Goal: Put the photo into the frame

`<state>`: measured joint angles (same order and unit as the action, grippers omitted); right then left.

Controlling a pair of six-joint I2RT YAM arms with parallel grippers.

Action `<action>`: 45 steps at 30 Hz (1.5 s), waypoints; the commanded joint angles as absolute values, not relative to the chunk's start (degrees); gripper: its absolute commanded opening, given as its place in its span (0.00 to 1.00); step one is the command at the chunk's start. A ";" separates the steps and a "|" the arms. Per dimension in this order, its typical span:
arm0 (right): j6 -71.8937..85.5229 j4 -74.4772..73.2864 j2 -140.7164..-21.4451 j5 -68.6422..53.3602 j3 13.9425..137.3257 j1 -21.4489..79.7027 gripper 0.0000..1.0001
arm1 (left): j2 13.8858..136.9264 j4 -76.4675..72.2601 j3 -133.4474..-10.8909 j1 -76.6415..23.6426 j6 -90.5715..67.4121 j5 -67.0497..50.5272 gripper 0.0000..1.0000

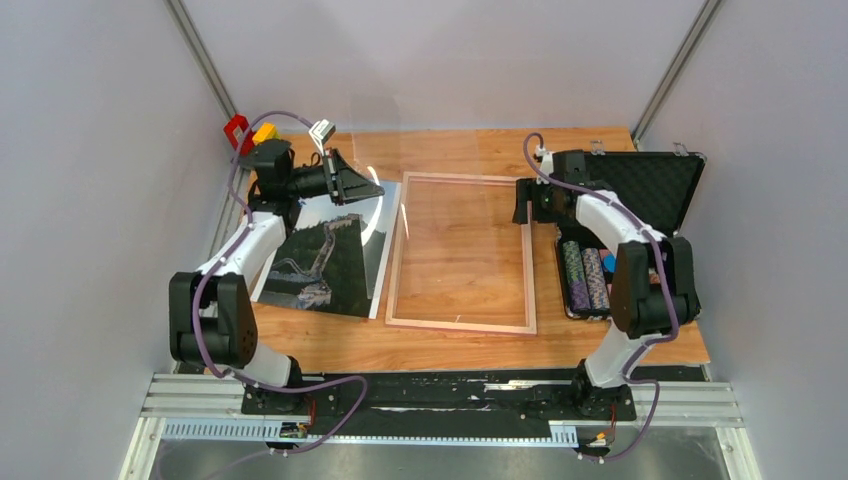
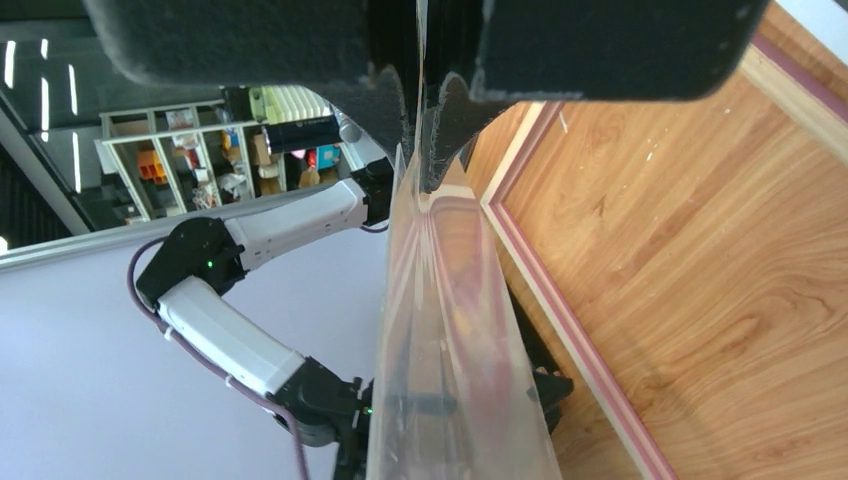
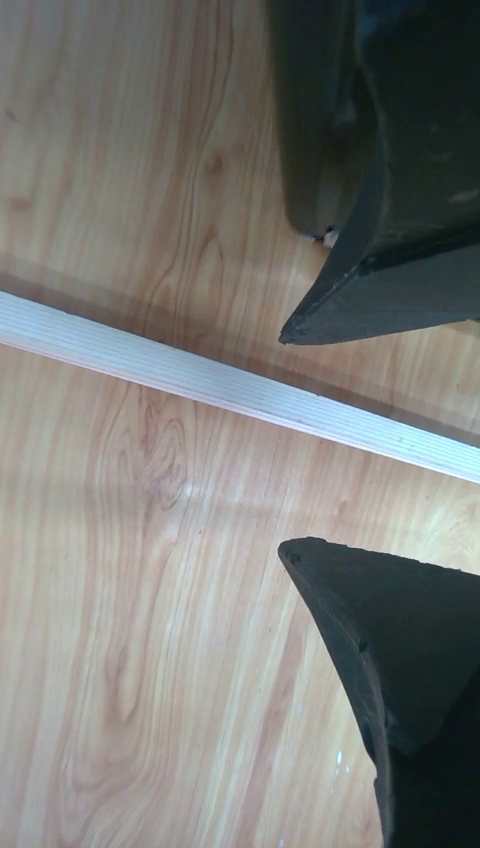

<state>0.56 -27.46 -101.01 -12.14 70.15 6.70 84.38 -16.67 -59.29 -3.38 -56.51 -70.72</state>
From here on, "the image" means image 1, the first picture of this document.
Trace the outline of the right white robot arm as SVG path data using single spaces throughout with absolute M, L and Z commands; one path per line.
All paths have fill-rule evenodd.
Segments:
M 571 408 L 582 417 L 596 417 L 624 399 L 636 383 L 630 375 L 644 356 L 655 345 L 674 341 L 680 327 L 696 316 L 692 246 L 640 219 L 608 183 L 589 180 L 582 151 L 557 160 L 539 146 L 524 157 L 536 177 L 518 182 L 516 202 L 538 197 L 542 187 L 550 189 L 557 199 L 546 209 L 587 228 L 616 260 L 612 324 L 570 384 Z

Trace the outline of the Great Wall photo print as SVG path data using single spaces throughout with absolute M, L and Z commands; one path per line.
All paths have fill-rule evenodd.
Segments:
M 402 185 L 344 206 L 327 197 L 304 202 L 294 231 L 270 256 L 252 300 L 262 305 L 375 318 Z

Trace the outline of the clear acrylic sheet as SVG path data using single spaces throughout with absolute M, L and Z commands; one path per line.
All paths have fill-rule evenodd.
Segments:
M 527 174 L 517 130 L 367 132 L 355 158 L 403 185 L 391 293 L 398 316 L 520 310 L 526 299 L 515 180 Z

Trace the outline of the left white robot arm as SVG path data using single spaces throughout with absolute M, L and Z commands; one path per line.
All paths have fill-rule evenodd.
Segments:
M 173 359 L 268 392 L 268 400 L 283 413 L 298 411 L 306 394 L 323 386 L 304 384 L 294 357 L 260 341 L 249 285 L 293 232 L 302 201 L 324 197 L 345 206 L 385 194 L 338 149 L 320 149 L 318 155 L 318 163 L 298 166 L 292 144 L 271 139 L 238 156 L 236 168 L 256 176 L 248 195 L 236 198 L 244 209 L 241 222 L 212 258 L 175 273 L 168 284 Z

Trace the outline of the wooden picture frame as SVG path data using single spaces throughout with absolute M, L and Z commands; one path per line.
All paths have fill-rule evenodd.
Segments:
M 386 325 L 537 333 L 532 228 L 512 222 L 515 181 L 404 174 Z

